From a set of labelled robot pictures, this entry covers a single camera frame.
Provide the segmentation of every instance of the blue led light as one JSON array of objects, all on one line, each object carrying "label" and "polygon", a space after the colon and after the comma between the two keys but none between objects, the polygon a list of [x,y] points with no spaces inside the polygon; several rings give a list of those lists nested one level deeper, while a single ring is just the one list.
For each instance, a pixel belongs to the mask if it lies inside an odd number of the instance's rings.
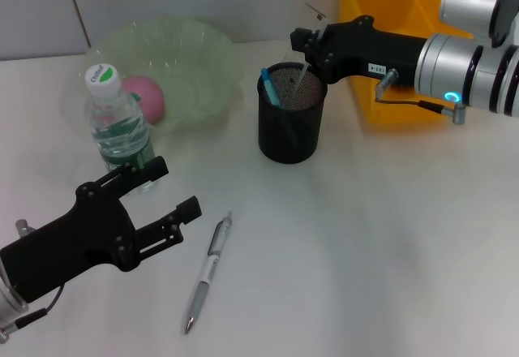
[{"label": "blue led light", "polygon": [[458,92],[447,92],[445,93],[445,100],[451,101],[453,103],[459,103],[461,101],[461,96]]}]

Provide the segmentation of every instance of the pen tip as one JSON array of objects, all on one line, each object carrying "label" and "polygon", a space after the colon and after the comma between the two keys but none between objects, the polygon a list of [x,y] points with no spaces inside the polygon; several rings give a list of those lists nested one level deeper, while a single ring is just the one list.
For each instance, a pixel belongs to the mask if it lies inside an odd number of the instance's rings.
[{"label": "pen tip", "polygon": [[195,323],[195,318],[189,318],[189,320],[186,323],[186,329],[184,330],[184,334],[189,333],[189,330],[191,330],[191,327],[193,327],[194,323]]}]

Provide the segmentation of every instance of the blue pen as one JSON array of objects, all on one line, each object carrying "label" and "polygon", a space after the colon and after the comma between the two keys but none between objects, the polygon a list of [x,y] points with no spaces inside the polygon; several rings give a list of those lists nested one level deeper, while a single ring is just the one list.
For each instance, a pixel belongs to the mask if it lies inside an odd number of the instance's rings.
[{"label": "blue pen", "polygon": [[263,85],[265,87],[265,91],[267,91],[268,99],[270,100],[270,104],[279,107],[281,105],[279,101],[279,96],[277,95],[276,89],[270,80],[270,74],[267,69],[261,70],[261,79],[263,80]]}]

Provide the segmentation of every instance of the silver pen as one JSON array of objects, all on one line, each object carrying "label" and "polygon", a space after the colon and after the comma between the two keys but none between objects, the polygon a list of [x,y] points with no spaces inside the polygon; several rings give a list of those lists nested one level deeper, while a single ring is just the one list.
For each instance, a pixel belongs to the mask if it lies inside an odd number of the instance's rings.
[{"label": "silver pen", "polygon": [[221,251],[224,248],[225,241],[227,240],[227,235],[229,234],[230,225],[233,223],[232,217],[233,213],[229,211],[227,213],[227,217],[225,217],[223,221],[218,223],[217,228],[214,230],[211,244],[209,245],[208,257],[204,263],[202,272],[200,272],[195,294],[193,295],[193,300],[191,301],[189,309],[187,310],[186,327],[184,328],[184,334],[190,332],[190,330],[193,328],[195,322],[198,320],[200,316],[202,306],[204,305],[204,300],[209,292],[209,286],[211,285],[212,276],[214,275],[214,271],[217,269],[218,261],[221,256]]}]

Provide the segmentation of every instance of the pen clip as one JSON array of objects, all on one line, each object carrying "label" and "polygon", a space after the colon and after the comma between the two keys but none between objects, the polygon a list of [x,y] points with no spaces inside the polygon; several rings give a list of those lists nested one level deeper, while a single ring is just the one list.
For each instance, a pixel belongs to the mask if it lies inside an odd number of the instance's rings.
[{"label": "pen clip", "polygon": [[208,256],[211,255],[211,251],[212,251],[212,246],[214,245],[215,241],[217,240],[217,236],[218,236],[218,233],[220,232],[220,228],[221,228],[221,225],[224,221],[221,221],[220,223],[217,224],[217,228],[214,229],[214,234],[212,235],[212,238],[211,238],[211,243],[209,244],[209,249],[208,249]]}]

